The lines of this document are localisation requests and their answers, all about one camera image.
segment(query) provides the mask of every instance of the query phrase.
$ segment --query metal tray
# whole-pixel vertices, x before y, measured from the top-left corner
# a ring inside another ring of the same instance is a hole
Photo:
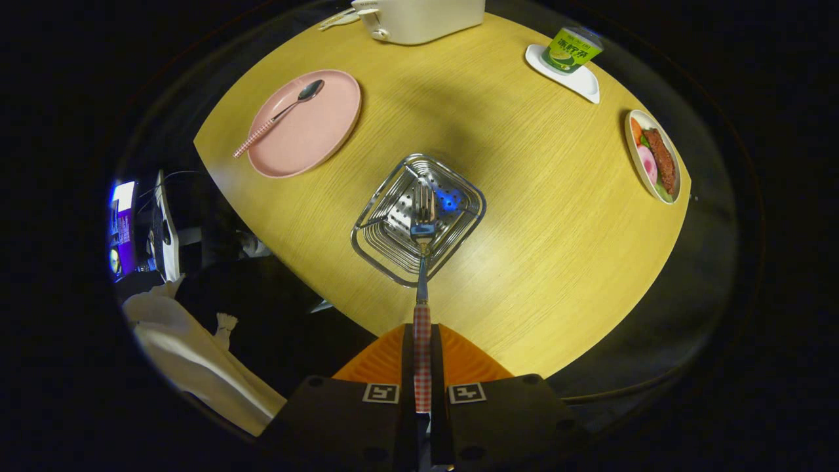
[[[417,286],[420,250],[410,237],[412,198],[418,179],[434,190],[437,234],[431,242],[428,280],[443,267],[487,212],[483,193],[463,176],[429,155],[412,154],[393,169],[373,193],[352,228],[352,247],[399,284]]]

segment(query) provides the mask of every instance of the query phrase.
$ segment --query carrot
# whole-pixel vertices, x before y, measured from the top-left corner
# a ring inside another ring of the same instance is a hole
[[[632,127],[632,135],[635,137],[635,145],[641,144],[641,125],[635,121],[635,118],[629,119],[629,125]]]

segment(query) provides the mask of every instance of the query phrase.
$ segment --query wooden table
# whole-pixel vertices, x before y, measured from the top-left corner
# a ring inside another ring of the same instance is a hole
[[[414,291],[355,254],[350,230],[401,159],[438,157],[484,192],[487,215],[429,283],[432,322],[516,375],[548,376],[609,333],[648,290],[690,195],[684,165],[675,205],[644,189],[623,117],[647,110],[620,83],[589,65],[601,87],[594,105],[530,68],[524,50],[549,41],[491,14],[480,26],[418,46],[377,42],[360,22],[313,27],[227,92],[195,147],[252,231],[377,335],[410,323]],[[319,69],[347,71],[361,84],[361,115],[343,147],[314,170],[281,180],[234,160],[263,102]]]

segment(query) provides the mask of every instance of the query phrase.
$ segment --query checkered fork handle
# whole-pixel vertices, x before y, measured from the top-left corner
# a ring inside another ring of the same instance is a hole
[[[424,303],[414,307],[414,396],[416,411],[431,411],[431,309]]]

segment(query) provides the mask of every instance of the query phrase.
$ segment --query spoon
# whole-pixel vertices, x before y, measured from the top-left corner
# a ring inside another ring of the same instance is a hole
[[[271,128],[274,127],[274,125],[277,123],[277,121],[279,121],[279,117],[283,116],[284,113],[288,112],[291,108],[293,108],[298,103],[308,102],[309,100],[314,98],[315,95],[317,95],[317,93],[320,92],[320,90],[323,88],[323,83],[324,82],[323,82],[322,79],[318,79],[318,80],[312,82],[311,84],[307,85],[306,87],[304,87],[304,89],[297,96],[297,101],[296,102],[294,102],[294,103],[290,104],[288,107],[284,108],[282,112],[274,115],[273,118],[266,121],[265,124],[260,126],[256,131],[253,132],[253,134],[248,136],[248,139],[245,139],[244,144],[239,146],[239,149],[236,149],[236,152],[233,153],[233,157],[238,159],[240,155],[244,154],[244,152],[247,151],[248,148],[251,147],[251,144],[253,144],[257,139],[262,138],[262,136],[264,134],[266,134]]]
[[[348,9],[346,9],[346,10],[344,10],[344,11],[338,13],[338,14],[332,15],[329,18],[327,18],[326,20],[324,20],[324,22],[320,24],[320,27],[318,28],[318,30],[324,31],[331,26],[335,26],[335,25],[338,25],[338,24],[349,24],[349,23],[352,23],[354,21],[358,21],[358,14],[356,13],[356,9],[355,8],[348,8]]]

